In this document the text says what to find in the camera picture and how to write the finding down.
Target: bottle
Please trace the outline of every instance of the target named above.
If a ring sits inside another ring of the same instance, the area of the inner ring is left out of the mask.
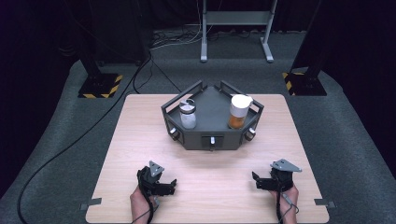
[[[181,124],[186,129],[193,129],[196,125],[195,102],[192,99],[182,100],[179,104]]]
[[[232,129],[241,129],[244,126],[245,118],[248,114],[248,109],[251,106],[253,99],[250,96],[243,94],[236,94],[231,99],[230,118],[228,126]]]

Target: white jar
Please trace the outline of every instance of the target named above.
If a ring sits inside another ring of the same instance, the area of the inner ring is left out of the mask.
[[[186,129],[193,129],[196,125],[195,102],[192,99],[182,100],[179,104],[181,124]]]

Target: hazard striped base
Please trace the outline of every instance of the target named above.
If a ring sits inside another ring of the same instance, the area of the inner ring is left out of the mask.
[[[308,77],[304,73],[283,73],[282,76],[290,95],[327,95],[317,77]]]
[[[78,97],[90,99],[113,97],[119,88],[122,75],[103,74],[103,78],[100,85],[87,79],[78,92]]]

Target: yellow and black hazard tape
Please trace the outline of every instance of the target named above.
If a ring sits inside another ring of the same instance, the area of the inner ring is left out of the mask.
[[[294,75],[303,75],[304,73],[293,73]],[[286,83],[286,88],[288,89],[288,92],[290,95],[295,95],[295,91],[293,86],[291,85],[290,82],[290,77],[289,77],[289,73],[282,73],[283,78],[285,79],[285,83]]]
[[[109,92],[100,92],[100,93],[81,93],[78,97],[80,98],[111,98],[116,94],[117,89],[119,88],[120,82],[122,80],[122,75],[118,75],[116,80],[114,81],[114,85]]]

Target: jar lid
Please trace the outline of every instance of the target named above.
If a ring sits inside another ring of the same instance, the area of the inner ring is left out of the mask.
[[[192,114],[195,112],[196,106],[192,99],[182,100],[178,105],[180,112],[183,114]]]

